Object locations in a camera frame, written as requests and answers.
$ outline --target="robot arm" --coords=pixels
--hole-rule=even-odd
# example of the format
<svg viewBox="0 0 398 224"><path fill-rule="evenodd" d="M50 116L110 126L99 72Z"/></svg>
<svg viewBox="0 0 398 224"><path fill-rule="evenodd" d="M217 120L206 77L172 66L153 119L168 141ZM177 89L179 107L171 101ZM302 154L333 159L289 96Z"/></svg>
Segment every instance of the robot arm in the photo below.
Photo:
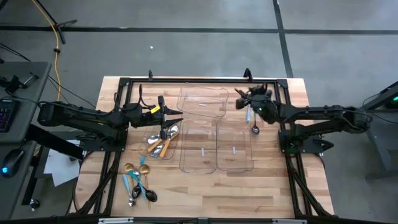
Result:
<svg viewBox="0 0 398 224"><path fill-rule="evenodd" d="M42 102L37 121L43 126L64 125L95 133L102 140L117 140L118 134L127 130L129 124L134 128L160 125L160 136L166 139L165 130L181 121L182 118L166 121L165 114L175 115L182 112L168 109L163 96L158 97L158 103L158 106L150 108L143 108L140 102L130 103L117 110L102 112L65 104L61 101Z"/></svg>
<svg viewBox="0 0 398 224"><path fill-rule="evenodd" d="M236 109L247 105L253 108L265 122L273 124L293 123L297 120L323 120L324 122L304 126L296 124L290 130L290 143L302 145L310 136L346 131L348 133L363 133L370 127L372 117L365 111L353 106L340 105L323 107L298 108L271 100L272 91L267 86L255 86L244 93L236 90L241 98L236 100Z"/></svg>

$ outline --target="transparent tray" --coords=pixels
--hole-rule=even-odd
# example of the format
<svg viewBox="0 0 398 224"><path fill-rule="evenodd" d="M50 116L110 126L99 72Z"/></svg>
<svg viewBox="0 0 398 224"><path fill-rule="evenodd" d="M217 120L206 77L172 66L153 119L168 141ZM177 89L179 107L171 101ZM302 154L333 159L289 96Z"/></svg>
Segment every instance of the transparent tray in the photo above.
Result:
<svg viewBox="0 0 398 224"><path fill-rule="evenodd" d="M151 150L151 152L148 152L148 148L150 148L151 146L154 145L154 144L151 144L151 142L149 142L148 140L151 139L151 141L154 142L155 141L154 137L159 136L159 133L160 133L159 125L146 127L144 134L142 136L142 143L139 146L138 153L142 156L146 156L151 159L169 160L169 159L173 158L175 148L177 147L178 137L180 136L181 122L178 122L176 125L178 127L179 132L170 141L169 146L167 147L167 150L163 157L161 157L160 153L159 153L159 151L161 152L161 149L159 149L158 151L156 151L156 149L157 149L157 146L164 147L166 144L166 141L161 141L157 146L155 146L155 148L153 150Z"/></svg>
<svg viewBox="0 0 398 224"><path fill-rule="evenodd" d="M217 122L217 167L226 171L250 171L251 123L221 119Z"/></svg>
<svg viewBox="0 0 398 224"><path fill-rule="evenodd" d="M201 87L192 84L181 86L177 108L184 113L220 118L226 113L228 90Z"/></svg>
<svg viewBox="0 0 398 224"><path fill-rule="evenodd" d="M180 170L192 174L211 174L216 165L216 121L184 120L181 132Z"/></svg>

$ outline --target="yellow tape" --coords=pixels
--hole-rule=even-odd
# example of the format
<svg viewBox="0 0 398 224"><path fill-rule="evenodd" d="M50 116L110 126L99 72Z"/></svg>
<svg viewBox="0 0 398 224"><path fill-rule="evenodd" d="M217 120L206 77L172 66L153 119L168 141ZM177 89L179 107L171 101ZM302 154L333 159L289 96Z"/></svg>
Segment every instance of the yellow tape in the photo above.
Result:
<svg viewBox="0 0 398 224"><path fill-rule="evenodd" d="M153 108L150 113L155 113L156 111L160 110L159 106L156 106L155 108Z"/></svg>

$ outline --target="wooden table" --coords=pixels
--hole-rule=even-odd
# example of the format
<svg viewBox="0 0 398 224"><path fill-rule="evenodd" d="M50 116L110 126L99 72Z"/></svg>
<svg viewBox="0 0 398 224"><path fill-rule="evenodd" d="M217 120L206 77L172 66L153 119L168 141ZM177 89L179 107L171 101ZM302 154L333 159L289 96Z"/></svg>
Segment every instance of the wooden table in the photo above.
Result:
<svg viewBox="0 0 398 224"><path fill-rule="evenodd" d="M97 109L113 109L113 93L118 89L120 77L104 77L99 93ZM295 106L307 106L308 98L304 80L287 79L291 102ZM177 99L181 83L144 83L143 99L147 104L157 104L157 96L163 95L166 105L177 110ZM246 110L236 111L235 99L239 95L234 88L245 90L249 84L201 84L210 88L225 88L229 91L224 119L242 119ZM138 84L134 84L131 102L138 101ZM142 140L134 137L142 129L129 129L127 146L122 153L118 171L118 181L114 192L112 216L122 217L230 217L230 218L292 218L292 199L285 158L279 149L277 131L279 124L269 125L257 122L261 138L252 141L254 168L249 172L226 172L217 170L212 174L187 174L180 170L181 150L177 147L173 158L167 161L146 159L151 168L148 175L149 188L155 190L158 201L152 203L151 210L143 197L138 205L131 208L127 204L124 188L123 166L131 162L139 166L138 149ZM81 207L98 185L103 152L92 153L84 162L76 187L76 203ZM325 210L333 213L325 171L320 158L304 154L303 164L308 188ZM297 191L300 208L304 211L303 198ZM102 208L108 195L104 191Z"/></svg>

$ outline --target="concrete floor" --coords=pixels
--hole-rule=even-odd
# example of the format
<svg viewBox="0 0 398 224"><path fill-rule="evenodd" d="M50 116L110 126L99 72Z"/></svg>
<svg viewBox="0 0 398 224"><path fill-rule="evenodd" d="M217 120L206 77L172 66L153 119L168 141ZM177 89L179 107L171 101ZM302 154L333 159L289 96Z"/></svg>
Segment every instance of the concrete floor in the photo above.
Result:
<svg viewBox="0 0 398 224"><path fill-rule="evenodd" d="M277 28L272 0L42 2L59 22L78 19L76 26ZM285 29L398 29L395 0L279 0L279 4ZM7 3L0 11L1 24L47 25L28 0ZM103 76L146 75L148 69L154 75L240 77L249 67L255 77L286 77L278 34L68 32L65 38L58 63L62 84L92 103ZM360 106L367 96L397 81L396 35L287 35L286 39L294 77L305 79L313 106ZM31 60L53 62L51 32L0 31L0 42ZM4 51L0 56L22 60ZM65 95L72 103L85 105ZM48 84L42 100L55 98L56 91ZM370 183L364 179L380 168L367 137L338 133L326 138L335 143L324 156L335 213L397 223L398 178ZM41 211L17 208L14 218L63 215L70 199L64 192L72 185L62 190L46 186L35 192L43 198ZM63 194L63 199L41 194L48 191ZM54 203L64 205L44 209Z"/></svg>

